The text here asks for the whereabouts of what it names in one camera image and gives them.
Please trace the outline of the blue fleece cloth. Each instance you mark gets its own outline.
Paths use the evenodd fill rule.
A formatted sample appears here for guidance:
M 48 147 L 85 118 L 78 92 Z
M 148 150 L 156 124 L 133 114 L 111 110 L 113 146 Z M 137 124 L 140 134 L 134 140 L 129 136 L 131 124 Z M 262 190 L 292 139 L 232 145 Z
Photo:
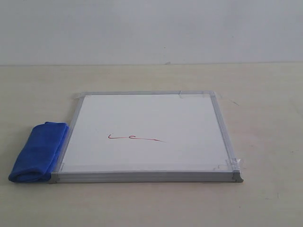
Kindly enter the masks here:
M 13 183 L 47 182 L 51 178 L 69 126 L 45 122 L 35 126 L 8 176 Z

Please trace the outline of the white board with aluminium frame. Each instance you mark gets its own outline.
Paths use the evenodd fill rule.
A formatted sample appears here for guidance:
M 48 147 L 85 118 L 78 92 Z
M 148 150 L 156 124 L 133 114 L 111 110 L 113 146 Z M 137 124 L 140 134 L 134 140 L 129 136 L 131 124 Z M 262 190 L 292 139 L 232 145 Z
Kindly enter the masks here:
M 243 182 L 213 91 L 77 100 L 51 183 Z

